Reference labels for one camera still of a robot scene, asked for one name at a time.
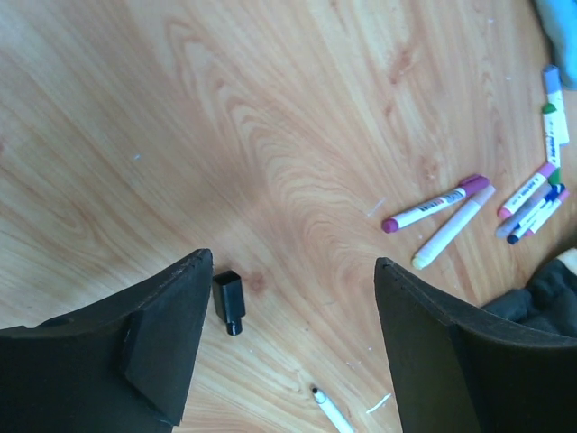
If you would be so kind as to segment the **peach cap marker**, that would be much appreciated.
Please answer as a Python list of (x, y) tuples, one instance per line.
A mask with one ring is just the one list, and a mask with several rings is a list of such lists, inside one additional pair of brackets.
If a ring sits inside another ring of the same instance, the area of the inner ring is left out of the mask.
[(411, 265), (417, 270), (422, 270), (430, 265), (477, 215), (495, 191), (495, 187), (490, 184), (472, 195), (414, 254)]

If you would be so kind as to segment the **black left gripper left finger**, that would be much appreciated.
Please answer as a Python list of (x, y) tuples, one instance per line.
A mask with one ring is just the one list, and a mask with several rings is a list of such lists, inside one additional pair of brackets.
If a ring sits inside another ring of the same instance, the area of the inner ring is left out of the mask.
[(170, 432), (183, 419), (213, 276), (199, 249), (149, 279), (1, 332), (4, 432)]

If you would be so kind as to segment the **purple cap marker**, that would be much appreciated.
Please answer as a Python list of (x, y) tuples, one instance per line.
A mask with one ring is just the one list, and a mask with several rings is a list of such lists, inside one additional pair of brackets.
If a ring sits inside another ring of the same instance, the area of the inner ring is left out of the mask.
[(490, 185), (490, 180), (480, 174), (475, 174), (461, 181), (454, 189), (442, 195), (420, 203), (400, 214), (384, 219), (381, 229), (386, 234), (396, 233), (398, 230), (410, 226), (417, 221), (429, 217), (451, 205), (468, 198)]

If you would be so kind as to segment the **black pen cap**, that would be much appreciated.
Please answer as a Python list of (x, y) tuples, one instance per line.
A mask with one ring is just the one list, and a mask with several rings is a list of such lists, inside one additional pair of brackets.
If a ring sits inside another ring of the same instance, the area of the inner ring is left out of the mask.
[(224, 322), (227, 334), (240, 335), (246, 314), (241, 276), (232, 270), (219, 273), (213, 277), (212, 289), (215, 312)]

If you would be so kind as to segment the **black marker without cap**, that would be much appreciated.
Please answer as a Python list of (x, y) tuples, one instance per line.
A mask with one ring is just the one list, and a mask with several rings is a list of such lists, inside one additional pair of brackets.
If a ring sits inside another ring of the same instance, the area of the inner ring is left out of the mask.
[(311, 393), (319, 409), (327, 416), (331, 424), (339, 433), (354, 433), (353, 425), (337, 408), (334, 402), (324, 391), (316, 386), (311, 387)]

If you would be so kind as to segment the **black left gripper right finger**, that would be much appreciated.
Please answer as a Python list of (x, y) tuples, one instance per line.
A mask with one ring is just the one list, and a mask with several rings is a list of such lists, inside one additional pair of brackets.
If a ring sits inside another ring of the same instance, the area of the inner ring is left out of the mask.
[(374, 285), (404, 431), (575, 431), (576, 337), (500, 318), (388, 258)]

